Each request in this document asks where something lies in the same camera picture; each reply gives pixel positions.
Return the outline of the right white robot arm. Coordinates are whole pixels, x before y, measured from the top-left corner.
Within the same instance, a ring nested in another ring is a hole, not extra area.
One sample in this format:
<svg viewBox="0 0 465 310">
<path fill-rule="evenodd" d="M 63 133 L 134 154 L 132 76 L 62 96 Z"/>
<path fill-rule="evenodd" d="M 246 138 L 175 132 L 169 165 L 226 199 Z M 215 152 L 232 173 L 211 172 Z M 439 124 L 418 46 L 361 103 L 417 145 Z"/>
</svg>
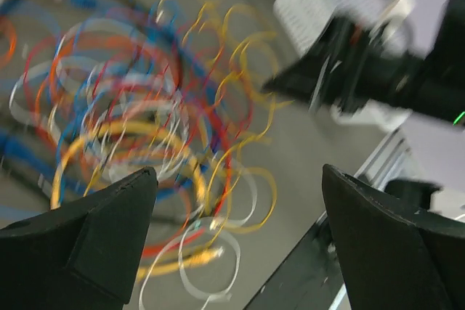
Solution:
<svg viewBox="0 0 465 310">
<path fill-rule="evenodd" d="M 464 0 L 448 0 L 434 46 L 421 57 L 406 49 L 387 53 L 388 25 L 370 28 L 347 13 L 330 17 L 307 52 L 268 80 L 263 91 L 306 102 L 335 105 L 353 114 L 374 100 L 464 125 Z"/>
</svg>

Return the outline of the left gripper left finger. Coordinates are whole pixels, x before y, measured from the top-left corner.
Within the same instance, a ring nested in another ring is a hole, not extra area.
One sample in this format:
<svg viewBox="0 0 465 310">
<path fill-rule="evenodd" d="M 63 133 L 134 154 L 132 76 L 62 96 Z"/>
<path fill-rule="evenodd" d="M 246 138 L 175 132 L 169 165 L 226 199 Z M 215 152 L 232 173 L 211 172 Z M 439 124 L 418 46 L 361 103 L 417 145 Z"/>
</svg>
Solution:
<svg viewBox="0 0 465 310">
<path fill-rule="evenodd" d="M 91 195 L 1 229 L 2 309 L 122 309 L 158 189 L 142 168 Z"/>
</svg>

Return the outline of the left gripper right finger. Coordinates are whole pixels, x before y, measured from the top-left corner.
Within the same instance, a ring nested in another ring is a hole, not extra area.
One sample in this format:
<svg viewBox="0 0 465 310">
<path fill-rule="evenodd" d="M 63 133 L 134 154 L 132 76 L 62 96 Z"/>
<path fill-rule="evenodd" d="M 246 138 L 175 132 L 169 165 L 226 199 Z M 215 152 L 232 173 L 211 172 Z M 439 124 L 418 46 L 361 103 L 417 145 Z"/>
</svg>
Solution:
<svg viewBox="0 0 465 310">
<path fill-rule="evenodd" d="M 322 191 L 352 309 L 464 308 L 464 223 L 329 164 Z"/>
</svg>

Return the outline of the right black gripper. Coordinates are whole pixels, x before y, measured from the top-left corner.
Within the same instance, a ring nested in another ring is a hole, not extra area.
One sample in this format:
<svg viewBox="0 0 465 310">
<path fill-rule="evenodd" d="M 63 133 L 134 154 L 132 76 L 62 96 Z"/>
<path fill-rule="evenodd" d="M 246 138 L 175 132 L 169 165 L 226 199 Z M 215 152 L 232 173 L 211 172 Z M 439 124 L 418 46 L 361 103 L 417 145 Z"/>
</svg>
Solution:
<svg viewBox="0 0 465 310">
<path fill-rule="evenodd" d="M 262 85 L 263 92 L 310 102 L 317 109 L 336 103 L 343 112 L 353 113 L 363 99 L 392 107 L 425 112 L 419 75 L 423 59 L 408 49 L 393 54 L 383 35 L 390 25 L 405 31 L 413 40 L 407 20 L 394 16 L 381 26 L 365 27 L 347 15 L 332 17 L 309 53 Z"/>
</svg>

